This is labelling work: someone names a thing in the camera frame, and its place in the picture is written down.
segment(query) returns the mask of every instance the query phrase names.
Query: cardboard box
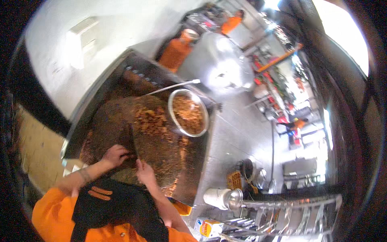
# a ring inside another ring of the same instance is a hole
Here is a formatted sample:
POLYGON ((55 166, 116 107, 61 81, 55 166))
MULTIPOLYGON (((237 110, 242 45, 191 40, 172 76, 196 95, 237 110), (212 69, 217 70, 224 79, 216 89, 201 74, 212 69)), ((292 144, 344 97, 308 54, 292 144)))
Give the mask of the cardboard box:
POLYGON ((194 230, 208 238, 219 237, 219 233, 223 230, 224 223, 209 218, 197 218, 194 230))

